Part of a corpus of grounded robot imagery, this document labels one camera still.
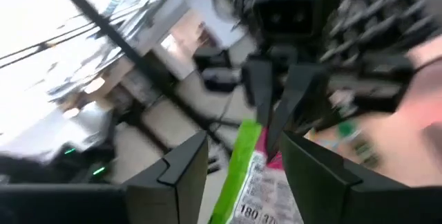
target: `floor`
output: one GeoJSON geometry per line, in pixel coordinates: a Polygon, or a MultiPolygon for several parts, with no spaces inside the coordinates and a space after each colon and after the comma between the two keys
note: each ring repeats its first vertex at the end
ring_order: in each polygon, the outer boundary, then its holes
{"type": "MultiPolygon", "coordinates": [[[[245,37],[230,49],[230,56],[234,64],[241,63],[247,54],[254,49],[250,38],[245,37]]],[[[253,118],[253,111],[246,106],[242,87],[238,87],[233,95],[210,93],[203,88],[197,73],[190,74],[177,88],[178,93],[192,103],[199,111],[214,116],[219,116],[229,98],[232,97],[225,117],[234,120],[253,118]]],[[[180,110],[168,100],[162,100],[152,109],[145,113],[145,121],[157,134],[167,140],[170,145],[179,145],[197,132],[197,127],[180,113],[180,110]]],[[[218,133],[233,144],[236,139],[237,129],[220,127],[218,133]]],[[[151,146],[144,136],[132,127],[118,126],[117,128],[117,152],[113,181],[123,182],[136,173],[152,165],[160,158],[158,150],[151,146]]],[[[210,153],[217,152],[213,147],[210,153]]],[[[222,158],[219,162],[222,169],[207,176],[206,186],[201,204],[198,224],[208,223],[212,210],[220,195],[222,185],[227,176],[227,159],[222,158]]]]}

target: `black stand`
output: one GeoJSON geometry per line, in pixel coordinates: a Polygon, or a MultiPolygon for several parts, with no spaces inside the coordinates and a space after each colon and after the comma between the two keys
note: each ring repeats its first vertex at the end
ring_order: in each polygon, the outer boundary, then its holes
{"type": "Polygon", "coordinates": [[[216,144],[224,147],[228,155],[232,153],[232,149],[226,142],[221,140],[215,132],[211,130],[213,122],[211,119],[199,114],[195,109],[188,105],[174,90],[163,80],[162,76],[152,66],[148,60],[143,59],[137,51],[135,51],[124,38],[109,25],[97,11],[92,7],[87,0],[71,0],[89,19],[91,19],[97,26],[99,26],[104,34],[106,34],[116,45],[118,45],[126,56],[134,63],[135,68],[138,69],[145,77],[153,83],[153,85],[174,104],[176,104],[189,118],[192,119],[201,129],[205,130],[216,144]]]}

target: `electronic device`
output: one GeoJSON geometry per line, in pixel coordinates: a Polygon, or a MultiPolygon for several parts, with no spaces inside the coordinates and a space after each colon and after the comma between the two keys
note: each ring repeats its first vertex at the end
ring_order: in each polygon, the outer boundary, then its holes
{"type": "Polygon", "coordinates": [[[0,186],[0,223],[194,224],[207,158],[199,132],[121,185],[0,186]]]}
{"type": "Polygon", "coordinates": [[[346,118],[396,110],[414,74],[405,52],[438,29],[425,2],[338,0],[322,16],[314,2],[233,0],[258,42],[240,83],[268,128],[269,160],[282,152],[304,223],[440,223],[440,187],[406,187],[302,137],[343,121],[328,99],[335,91],[355,95],[357,111],[346,118]]]}
{"type": "Polygon", "coordinates": [[[2,143],[0,174],[9,184],[102,182],[115,158],[115,118],[114,110],[96,102],[69,119],[54,109],[2,143]]]}
{"type": "Polygon", "coordinates": [[[442,187],[407,187],[292,133],[282,161],[306,224],[440,223],[442,187]]]}

